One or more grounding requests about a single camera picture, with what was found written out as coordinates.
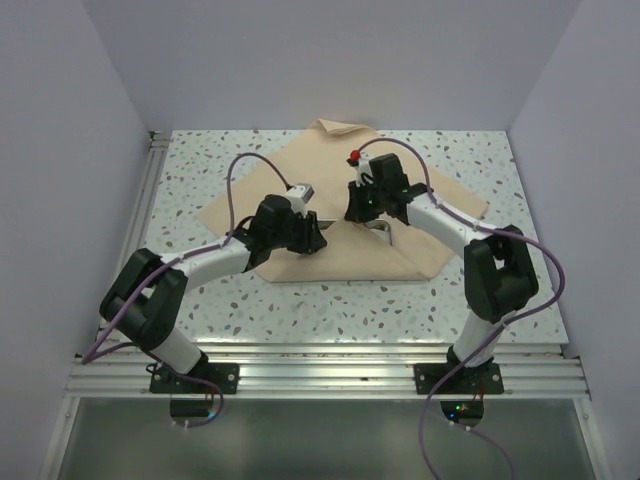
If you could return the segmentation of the stainless steel tray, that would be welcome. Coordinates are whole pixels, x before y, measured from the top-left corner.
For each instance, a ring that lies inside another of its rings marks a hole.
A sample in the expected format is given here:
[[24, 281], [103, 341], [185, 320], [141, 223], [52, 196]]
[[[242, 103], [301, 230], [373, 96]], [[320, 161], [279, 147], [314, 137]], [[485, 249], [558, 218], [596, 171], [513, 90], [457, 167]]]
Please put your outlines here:
[[[320, 230], [327, 230], [335, 223], [335, 219], [324, 219], [318, 221]], [[363, 226], [389, 245], [393, 245], [391, 225], [387, 221], [381, 219], [372, 220], [364, 223]]]

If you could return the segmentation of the beige cloth mat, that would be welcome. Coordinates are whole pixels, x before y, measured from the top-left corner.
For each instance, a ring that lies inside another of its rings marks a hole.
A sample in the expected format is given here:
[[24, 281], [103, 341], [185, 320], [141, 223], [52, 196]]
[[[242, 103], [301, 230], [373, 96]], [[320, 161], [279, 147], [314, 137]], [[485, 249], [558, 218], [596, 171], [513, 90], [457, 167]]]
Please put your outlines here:
[[355, 177], [354, 169], [346, 163], [349, 154], [370, 141], [366, 154], [396, 154], [411, 183], [430, 183], [437, 196], [464, 213], [479, 218], [488, 204], [436, 168], [423, 169], [404, 147], [382, 142], [379, 137], [368, 126], [318, 119], [285, 147], [269, 154], [276, 171], [259, 163], [244, 178], [225, 185], [222, 194], [201, 209], [197, 218], [211, 232], [223, 236], [230, 224], [254, 214], [266, 195], [282, 193], [284, 180], [308, 183], [315, 191], [310, 209], [332, 223], [322, 233], [328, 244], [313, 255], [274, 251], [256, 270], [264, 280], [429, 280], [454, 255], [443, 243], [389, 216], [383, 218], [391, 227], [388, 240], [362, 225], [345, 221], [347, 185]]

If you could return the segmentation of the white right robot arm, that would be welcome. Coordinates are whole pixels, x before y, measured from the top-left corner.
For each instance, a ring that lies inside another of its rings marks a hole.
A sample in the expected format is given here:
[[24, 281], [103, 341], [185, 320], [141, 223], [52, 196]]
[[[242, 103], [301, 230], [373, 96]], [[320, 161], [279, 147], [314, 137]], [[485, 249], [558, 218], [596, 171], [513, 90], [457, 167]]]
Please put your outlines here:
[[464, 294], [470, 308], [445, 369], [451, 389], [468, 392], [481, 380], [497, 343], [490, 339], [539, 291], [522, 232], [484, 224], [435, 196], [423, 183], [411, 184], [395, 154], [371, 158], [357, 150], [347, 159], [356, 169], [348, 184], [345, 219], [366, 223], [385, 214], [422, 231], [463, 260]]

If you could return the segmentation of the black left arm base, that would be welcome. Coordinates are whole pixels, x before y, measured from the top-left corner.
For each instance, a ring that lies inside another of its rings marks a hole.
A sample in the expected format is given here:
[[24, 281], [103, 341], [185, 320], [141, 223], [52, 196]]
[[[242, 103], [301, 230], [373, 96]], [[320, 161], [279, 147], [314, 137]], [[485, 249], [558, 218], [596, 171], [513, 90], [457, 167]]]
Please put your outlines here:
[[226, 395], [237, 393], [240, 366], [237, 363], [212, 363], [205, 354], [187, 373], [156, 361], [146, 366], [152, 394], [167, 394], [171, 419], [184, 428], [211, 423], [224, 406]]

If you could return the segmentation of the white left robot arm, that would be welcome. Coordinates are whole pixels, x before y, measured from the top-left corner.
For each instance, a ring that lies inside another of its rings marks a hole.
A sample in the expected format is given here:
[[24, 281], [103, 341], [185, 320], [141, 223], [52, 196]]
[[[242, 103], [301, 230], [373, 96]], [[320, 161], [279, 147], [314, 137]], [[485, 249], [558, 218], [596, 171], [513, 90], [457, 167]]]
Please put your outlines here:
[[208, 379], [204, 353], [176, 326], [183, 297], [216, 279], [255, 269], [275, 250], [311, 255], [325, 248], [317, 214], [307, 207], [312, 196], [306, 184], [268, 195], [247, 226], [204, 247], [164, 255], [135, 251], [103, 298], [100, 316], [111, 331], [171, 367], [182, 390], [201, 390]]

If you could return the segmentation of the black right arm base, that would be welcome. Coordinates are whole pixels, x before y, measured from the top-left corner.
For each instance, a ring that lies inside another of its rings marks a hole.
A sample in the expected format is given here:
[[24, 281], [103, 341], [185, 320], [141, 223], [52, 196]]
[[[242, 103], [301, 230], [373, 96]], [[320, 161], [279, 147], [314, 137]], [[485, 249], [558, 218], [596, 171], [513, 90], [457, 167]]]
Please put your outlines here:
[[[417, 363], [413, 366], [414, 383], [418, 395], [427, 395], [436, 383], [457, 365], [456, 360], [445, 363]], [[454, 423], [477, 425], [484, 416], [484, 397], [505, 392], [501, 370], [492, 359], [478, 367], [463, 367], [447, 379], [436, 391], [453, 395], [456, 400], [442, 401], [445, 418]]]

